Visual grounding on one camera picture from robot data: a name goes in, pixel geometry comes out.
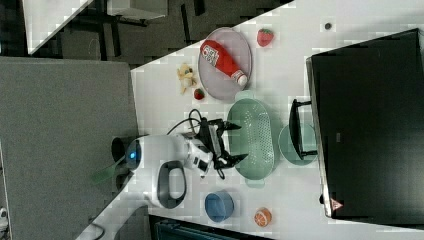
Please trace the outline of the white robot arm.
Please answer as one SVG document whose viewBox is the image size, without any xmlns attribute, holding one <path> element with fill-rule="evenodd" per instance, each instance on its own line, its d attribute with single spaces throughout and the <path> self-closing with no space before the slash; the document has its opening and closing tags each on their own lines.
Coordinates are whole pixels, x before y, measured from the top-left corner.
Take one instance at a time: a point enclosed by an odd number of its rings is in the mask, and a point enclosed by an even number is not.
<svg viewBox="0 0 424 240">
<path fill-rule="evenodd" d="M 204 177 L 211 169 L 222 172 L 246 158 L 244 154 L 229 154 L 222 139 L 224 132 L 239 128 L 222 119 L 202 118 L 196 133 L 147 135 L 133 140 L 122 158 L 132 175 L 76 240 L 114 240 L 140 207 L 179 206 L 187 193 L 186 169 Z"/>
</svg>

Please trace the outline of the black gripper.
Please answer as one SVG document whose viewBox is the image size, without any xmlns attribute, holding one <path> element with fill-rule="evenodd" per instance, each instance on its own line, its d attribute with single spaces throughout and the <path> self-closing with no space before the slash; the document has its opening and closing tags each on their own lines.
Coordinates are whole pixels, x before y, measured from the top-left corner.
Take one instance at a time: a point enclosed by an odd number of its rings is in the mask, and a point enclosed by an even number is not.
<svg viewBox="0 0 424 240">
<path fill-rule="evenodd" d="M 247 154 L 230 155 L 225 153 L 225 146 L 222 139 L 224 131 L 238 130 L 240 126 L 222 119 L 208 121 L 202 118 L 200 129 L 196 137 L 213 153 L 213 162 L 215 169 L 232 168 L 243 161 Z"/>
</svg>

